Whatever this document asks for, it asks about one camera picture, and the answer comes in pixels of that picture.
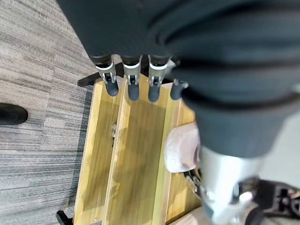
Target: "black rubber fingertip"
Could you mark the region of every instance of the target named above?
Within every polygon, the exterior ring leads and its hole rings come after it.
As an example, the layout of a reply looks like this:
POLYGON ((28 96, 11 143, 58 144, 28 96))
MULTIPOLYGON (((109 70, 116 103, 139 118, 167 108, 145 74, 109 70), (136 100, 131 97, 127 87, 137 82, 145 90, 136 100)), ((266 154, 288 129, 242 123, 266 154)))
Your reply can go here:
POLYGON ((156 85, 149 87, 148 99, 151 102, 156 102, 159 98, 159 90, 160 88, 156 85))
POLYGON ((117 81, 115 83, 108 82, 108 84, 105 84, 105 86, 106 86, 107 93, 110 96, 116 96, 118 94, 119 88, 118 88, 117 81))
POLYGON ((171 99, 177 100, 177 99, 181 98, 181 92, 182 92, 183 89, 184 89, 184 87, 182 85, 173 84, 172 89, 171 89, 171 93, 170 93, 171 99))
POLYGON ((139 85, 128 85, 128 96, 130 100, 136 101, 139 98, 139 85))

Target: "wooden slat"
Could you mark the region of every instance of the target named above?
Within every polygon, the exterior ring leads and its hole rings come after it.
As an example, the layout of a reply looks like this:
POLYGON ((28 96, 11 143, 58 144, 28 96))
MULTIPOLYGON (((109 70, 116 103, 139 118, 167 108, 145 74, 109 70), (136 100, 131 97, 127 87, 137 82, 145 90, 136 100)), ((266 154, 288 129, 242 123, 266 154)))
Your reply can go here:
MULTIPOLYGON (((194 120, 194 112, 181 101, 177 125, 184 125, 194 120)), ((171 177, 166 223, 169 224, 175 221, 200 205, 200 200, 188 186, 183 174, 173 173, 171 177)))
POLYGON ((151 225, 160 150, 169 91, 163 87, 156 103, 148 101, 146 77, 140 77, 140 98, 121 93, 117 135, 106 192, 105 225, 151 225))
POLYGON ((117 122, 120 95, 111 97, 103 82, 94 86, 90 118, 76 195, 74 225, 101 221, 113 152, 113 125, 117 122))
POLYGON ((165 168, 165 139, 172 128, 177 126, 179 119, 179 108, 181 100, 174 101, 168 97, 165 124, 163 132, 163 141, 160 152, 159 168, 156 184, 154 211, 153 211, 153 225, 165 225, 168 198, 171 186, 171 173, 165 168))

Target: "gray carpet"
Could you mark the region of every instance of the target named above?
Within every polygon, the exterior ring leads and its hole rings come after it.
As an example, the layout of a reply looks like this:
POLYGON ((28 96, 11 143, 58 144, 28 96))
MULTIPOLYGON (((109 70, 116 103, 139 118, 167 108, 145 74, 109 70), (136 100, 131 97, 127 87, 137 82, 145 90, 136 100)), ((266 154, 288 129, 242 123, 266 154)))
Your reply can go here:
POLYGON ((53 0, 0 0, 0 102, 28 121, 0 127, 0 224, 57 224, 73 216, 95 73, 53 0))

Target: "white object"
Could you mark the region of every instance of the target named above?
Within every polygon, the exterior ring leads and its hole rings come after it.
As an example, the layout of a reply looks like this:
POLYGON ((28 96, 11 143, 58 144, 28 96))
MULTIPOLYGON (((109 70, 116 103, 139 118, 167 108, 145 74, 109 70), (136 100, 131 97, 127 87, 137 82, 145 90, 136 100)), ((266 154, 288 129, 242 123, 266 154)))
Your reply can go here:
POLYGON ((199 207, 170 225, 211 225, 211 223, 205 217, 202 207, 199 207))
POLYGON ((200 137, 195 122, 170 131, 165 141, 165 166, 172 173, 195 169, 199 163, 200 137))

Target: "white cloth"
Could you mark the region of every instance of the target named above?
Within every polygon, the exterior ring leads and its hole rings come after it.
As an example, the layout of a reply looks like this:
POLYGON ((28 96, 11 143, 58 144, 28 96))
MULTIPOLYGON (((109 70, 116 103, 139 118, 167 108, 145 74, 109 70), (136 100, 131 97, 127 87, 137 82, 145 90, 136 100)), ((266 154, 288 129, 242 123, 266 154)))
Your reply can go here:
POLYGON ((165 166, 172 173, 195 169, 199 165, 200 137, 195 122, 176 127, 165 141, 165 166))

